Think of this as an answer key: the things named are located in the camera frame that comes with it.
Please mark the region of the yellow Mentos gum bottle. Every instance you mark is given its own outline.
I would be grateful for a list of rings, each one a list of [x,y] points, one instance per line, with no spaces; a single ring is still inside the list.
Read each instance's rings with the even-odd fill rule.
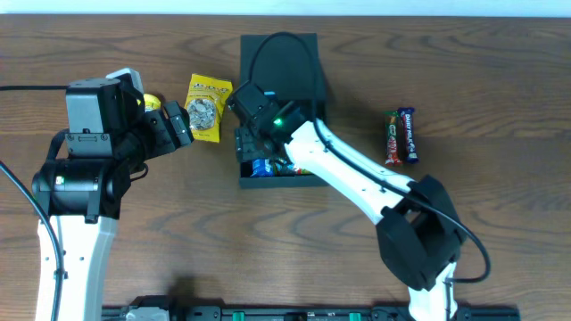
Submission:
[[[151,94],[143,94],[143,99],[145,102],[145,112],[158,111],[161,109],[161,100]]]

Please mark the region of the yellow seed snack bag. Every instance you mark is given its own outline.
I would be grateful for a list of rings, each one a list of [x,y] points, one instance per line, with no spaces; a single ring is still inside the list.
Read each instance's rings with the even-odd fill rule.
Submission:
[[[220,122],[226,101],[233,92],[232,82],[193,74],[186,94],[185,109],[195,140],[218,143]]]

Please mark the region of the blue Oreo cookie pack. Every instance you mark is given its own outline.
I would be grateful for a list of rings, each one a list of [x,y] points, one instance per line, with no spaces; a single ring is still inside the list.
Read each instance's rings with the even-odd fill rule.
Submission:
[[[256,159],[252,161],[251,177],[273,177],[274,175],[270,159]]]

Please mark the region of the Haribo gummy candy bag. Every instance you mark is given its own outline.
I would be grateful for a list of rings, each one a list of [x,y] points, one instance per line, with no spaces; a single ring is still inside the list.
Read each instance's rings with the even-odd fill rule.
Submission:
[[[308,171],[307,169],[302,169],[293,163],[275,162],[274,168],[275,168],[276,174],[278,176],[282,176],[282,177],[311,175],[310,171]]]

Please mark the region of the dark green box with lid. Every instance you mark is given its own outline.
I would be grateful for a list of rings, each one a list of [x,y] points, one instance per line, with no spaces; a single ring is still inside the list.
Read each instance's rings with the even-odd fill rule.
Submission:
[[[239,185],[243,189],[326,185],[312,173],[282,177],[274,168],[275,162],[295,164],[286,154],[286,145],[294,140],[297,129],[307,125],[312,131],[314,119],[327,121],[327,88],[319,63],[317,36],[287,32],[241,36],[240,86],[246,80],[251,80],[264,92],[274,92],[284,102],[284,108],[274,120],[276,125],[272,134],[282,150],[276,158],[270,159],[273,177],[251,177],[252,160],[238,162]]]

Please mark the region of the red KitKat bar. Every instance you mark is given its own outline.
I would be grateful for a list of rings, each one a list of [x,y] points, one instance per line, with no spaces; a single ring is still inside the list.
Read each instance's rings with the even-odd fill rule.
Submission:
[[[396,111],[385,112],[385,133],[386,133],[386,160],[385,164],[390,166],[400,166],[402,160],[398,151],[398,113]]]

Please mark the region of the purple Dairy Milk bar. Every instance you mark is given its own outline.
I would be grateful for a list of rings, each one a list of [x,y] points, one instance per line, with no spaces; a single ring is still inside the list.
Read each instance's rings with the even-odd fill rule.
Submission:
[[[406,161],[410,164],[418,163],[419,157],[414,139],[413,107],[403,107],[398,109],[401,118],[403,137],[405,140]]]

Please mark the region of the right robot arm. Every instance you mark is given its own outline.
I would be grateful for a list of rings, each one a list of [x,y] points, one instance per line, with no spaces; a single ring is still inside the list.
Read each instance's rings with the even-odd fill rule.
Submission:
[[[440,182],[416,181],[357,152],[319,118],[315,100],[280,102],[246,82],[227,105],[258,142],[285,152],[375,225],[382,261],[409,289],[413,319],[455,317],[453,275],[466,234]]]

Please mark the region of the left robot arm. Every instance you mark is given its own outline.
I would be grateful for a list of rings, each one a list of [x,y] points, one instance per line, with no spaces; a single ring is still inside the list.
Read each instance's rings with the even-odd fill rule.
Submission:
[[[145,110],[133,75],[70,83],[69,127],[51,142],[32,193],[48,217],[38,233],[37,320],[97,320],[120,219],[121,199],[146,161],[189,146],[188,113],[177,102]]]

